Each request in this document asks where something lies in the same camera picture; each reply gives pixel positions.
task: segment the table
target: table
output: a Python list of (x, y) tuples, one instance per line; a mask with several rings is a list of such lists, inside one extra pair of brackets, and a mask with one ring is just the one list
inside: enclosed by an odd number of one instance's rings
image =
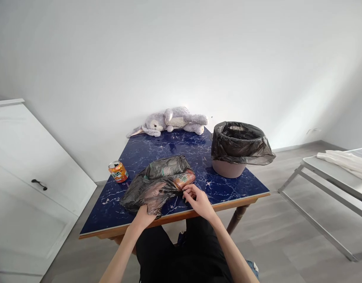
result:
[[(159, 137), (139, 134), (129, 139), (119, 158), (129, 173), (128, 180), (116, 183), (112, 176), (109, 177), (81, 230), (79, 239), (109, 238), (119, 244), (135, 217), (119, 203), (133, 177), (150, 162), (175, 155), (184, 155), (187, 158), (196, 174), (195, 184), (206, 192), (215, 211), (237, 208), (227, 228), (229, 233), (232, 233), (250, 204), (270, 195), (269, 190), (247, 168), (235, 179), (224, 178), (213, 170), (211, 133), (207, 129), (200, 136), (182, 129), (173, 132), (163, 131)], [(162, 214), (163, 216), (149, 227), (198, 215), (189, 203), (185, 204), (182, 197), (169, 199), (163, 206)]]
[[(361, 150), (362, 149), (358, 150), (357, 154), (356, 153), (355, 154), (362, 157)], [(351, 253), (342, 243), (340, 243), (332, 234), (330, 234), (311, 215), (309, 215), (294, 200), (292, 200), (288, 194), (285, 193), (284, 189), (287, 187), (287, 185), (297, 175), (300, 175), (362, 217), (362, 210), (358, 206), (350, 202), (350, 198), (345, 198), (337, 194), (336, 192), (330, 190), (329, 188), (325, 187), (323, 184), (321, 184), (314, 178), (302, 172), (302, 169), (304, 168), (324, 178), (325, 180), (332, 183), (342, 191), (359, 199), (360, 201), (362, 201), (362, 179), (354, 176), (353, 174), (347, 172), (346, 170), (342, 169), (337, 165), (334, 165), (322, 159), (318, 159), (316, 156), (312, 156), (312, 157), (303, 158), (300, 166), (295, 170), (295, 172), (290, 176), (290, 178), (285, 182), (285, 184), (278, 190), (278, 192), (284, 198), (286, 198), (313, 226), (315, 226), (315, 228), (320, 233), (322, 233), (342, 254), (344, 254), (347, 257), (347, 259), (354, 262), (362, 260), (362, 252), (356, 254)]]

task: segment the soda can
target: soda can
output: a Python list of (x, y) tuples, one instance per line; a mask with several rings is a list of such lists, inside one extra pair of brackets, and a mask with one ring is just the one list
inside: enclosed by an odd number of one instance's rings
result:
[(109, 172), (117, 183), (122, 183), (129, 177), (129, 173), (127, 173), (122, 162), (118, 160), (109, 164)]

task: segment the person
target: person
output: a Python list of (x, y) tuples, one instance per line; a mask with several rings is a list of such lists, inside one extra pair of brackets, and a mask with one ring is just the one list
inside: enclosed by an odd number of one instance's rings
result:
[(142, 283), (259, 283), (206, 193), (193, 184), (183, 190), (183, 198), (200, 215), (186, 220), (185, 245), (176, 248), (162, 226), (146, 229), (156, 216), (141, 206), (100, 283), (122, 281), (135, 244)]

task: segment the stuffed bunny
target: stuffed bunny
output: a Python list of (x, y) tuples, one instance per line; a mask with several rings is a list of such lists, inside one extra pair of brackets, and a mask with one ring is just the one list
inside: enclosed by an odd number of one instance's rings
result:
[(171, 132), (177, 128), (183, 128), (187, 132), (201, 135), (205, 131), (204, 125), (207, 125), (208, 122), (205, 115), (191, 115), (184, 106), (169, 108), (165, 110), (164, 114), (154, 113), (149, 115), (144, 125), (133, 129), (126, 137), (129, 138), (142, 132), (158, 137), (161, 131), (167, 130)]

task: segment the trash bin liner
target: trash bin liner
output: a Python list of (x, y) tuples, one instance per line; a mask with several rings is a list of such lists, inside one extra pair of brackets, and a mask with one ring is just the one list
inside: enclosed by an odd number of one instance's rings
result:
[(259, 128), (240, 122), (222, 122), (214, 127), (211, 157), (231, 164), (268, 165), (275, 154)]
[(165, 202), (176, 195), (182, 196), (182, 188), (195, 179), (185, 156), (162, 158), (151, 162), (135, 176), (120, 204), (132, 213), (147, 204), (147, 213), (159, 218)]

